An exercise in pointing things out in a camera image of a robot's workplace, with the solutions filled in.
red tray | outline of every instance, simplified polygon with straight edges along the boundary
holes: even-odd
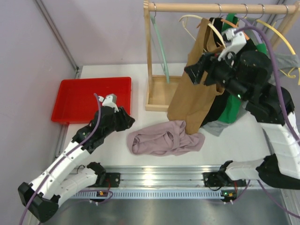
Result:
[[[131,78],[93,78],[63,80],[60,83],[51,120],[60,124],[89,123],[98,110],[94,93],[117,96],[117,106],[130,115]]]

white table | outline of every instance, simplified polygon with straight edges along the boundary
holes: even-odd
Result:
[[[185,64],[169,64],[172,75],[182,75]],[[153,74],[163,74],[160,64],[153,65]],[[131,116],[135,118],[133,126],[123,132],[114,132],[82,164],[100,162],[103,166],[192,166],[221,165],[227,160],[249,161],[269,155],[263,131],[255,118],[247,113],[236,123],[226,128],[220,137],[215,137],[205,130],[205,143],[199,152],[190,152],[181,156],[156,157],[133,155],[126,146],[130,132],[168,121],[165,112],[145,111],[147,89],[147,65],[103,65],[84,66],[81,78],[130,76],[132,78]],[[65,146],[83,124],[69,125]]]

metal floor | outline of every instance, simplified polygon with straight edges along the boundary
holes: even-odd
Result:
[[[284,206],[280,190],[269,190]],[[67,201],[45,225],[290,225],[261,190],[247,190],[233,205],[216,200],[111,200],[96,206]]]

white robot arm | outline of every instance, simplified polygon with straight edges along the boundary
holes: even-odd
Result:
[[[205,178],[205,185],[231,186],[236,180],[247,179],[262,180],[275,188],[300,189],[300,146],[295,139],[299,132],[291,95],[280,87],[296,135],[292,135],[285,122],[277,88],[268,83],[273,72],[270,59],[262,52],[244,48],[246,40],[242,32],[229,29],[223,35],[230,42],[226,49],[219,55],[204,53],[196,64],[185,67],[185,72],[193,84],[198,84],[206,71],[205,85],[219,83],[243,101],[245,109],[266,132],[274,154],[255,161],[225,162],[219,172]]]
[[[62,154],[40,176],[30,183],[23,182],[18,188],[24,206],[33,197],[29,210],[42,223],[49,220],[57,209],[78,191],[103,183],[106,170],[96,162],[90,163],[77,175],[67,180],[66,177],[98,146],[102,145],[110,133],[129,129],[135,121],[122,107],[117,107],[114,94],[106,96],[105,99],[99,97],[99,100],[102,101],[102,107],[98,126],[99,112],[96,112],[90,124],[77,131]],[[94,129],[95,133],[86,140]]]

hook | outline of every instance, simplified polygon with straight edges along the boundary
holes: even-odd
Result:
[[[153,4],[154,4],[154,12],[155,12],[154,18],[155,18],[155,16],[156,16],[156,5],[155,5],[155,2]]]
[[[282,18],[279,18],[279,19],[275,20],[274,24],[275,24],[278,20],[282,20],[282,19],[284,19],[284,18],[288,15],[288,13],[289,13],[289,7],[288,7],[286,4],[285,4],[285,7],[286,7],[286,15],[285,15],[284,17],[282,17]]]
[[[218,6],[219,6],[219,8],[220,8],[220,14],[217,16],[218,18],[221,16],[221,14],[222,14],[222,7],[221,7],[221,5],[219,4],[219,3],[216,3]]]
[[[263,15],[264,15],[264,5],[262,3],[259,3],[259,5],[262,6],[262,15],[261,15],[261,17],[256,18],[257,20],[260,19],[260,18],[262,18]]]
[[[244,19],[248,15],[248,6],[245,3],[242,3],[241,5],[244,5],[246,7],[246,15],[243,17],[243,19]]]

